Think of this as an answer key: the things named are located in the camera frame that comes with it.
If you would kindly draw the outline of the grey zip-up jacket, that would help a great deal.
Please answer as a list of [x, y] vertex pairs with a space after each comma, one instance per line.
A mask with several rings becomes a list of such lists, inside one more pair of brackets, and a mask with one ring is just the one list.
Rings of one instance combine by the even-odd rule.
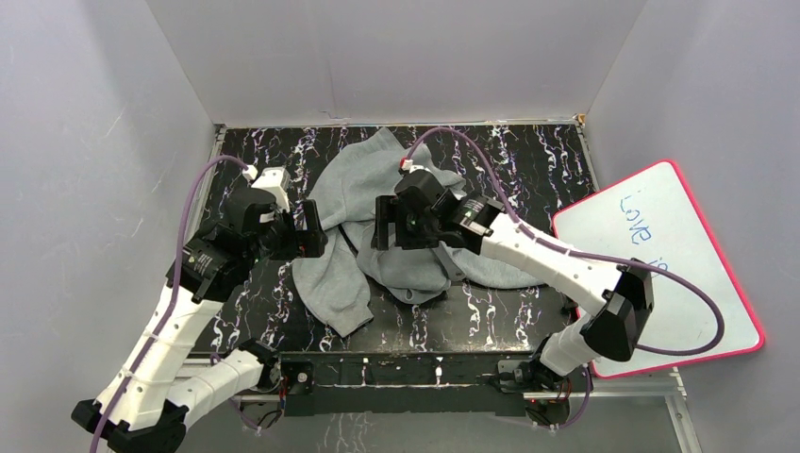
[[372, 248], [375, 200], [393, 192], [401, 179], [399, 160], [407, 152], [383, 127], [367, 140], [345, 146], [309, 194], [327, 243], [320, 258], [295, 260], [292, 277], [306, 308], [342, 337], [373, 318], [370, 280], [410, 305], [431, 300], [463, 279], [503, 290], [542, 283], [499, 260], [445, 244], [418, 250]]

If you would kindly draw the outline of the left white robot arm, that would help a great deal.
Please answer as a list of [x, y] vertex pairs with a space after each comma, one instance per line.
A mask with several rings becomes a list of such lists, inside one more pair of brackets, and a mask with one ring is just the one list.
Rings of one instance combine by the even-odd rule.
[[185, 381], [176, 377], [208, 325], [264, 260], [319, 258], [326, 236], [316, 203], [302, 203], [296, 226], [281, 189], [238, 189], [223, 219], [208, 221], [182, 244], [160, 299], [116, 377], [94, 399], [76, 403], [72, 420], [114, 452], [175, 452], [200, 418], [242, 391], [283, 391], [279, 353], [255, 339]]

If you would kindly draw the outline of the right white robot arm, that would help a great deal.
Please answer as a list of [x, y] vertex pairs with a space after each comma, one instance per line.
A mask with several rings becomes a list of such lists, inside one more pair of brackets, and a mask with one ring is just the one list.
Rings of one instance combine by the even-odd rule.
[[595, 359], [630, 361], [653, 311], [652, 278], [640, 262], [616, 264], [579, 251], [524, 222], [480, 192], [458, 196], [424, 169], [405, 172], [375, 200], [372, 247], [388, 250], [446, 244], [499, 260], [538, 278], [583, 310], [547, 336], [526, 361], [502, 360], [493, 379], [504, 393], [554, 391]]

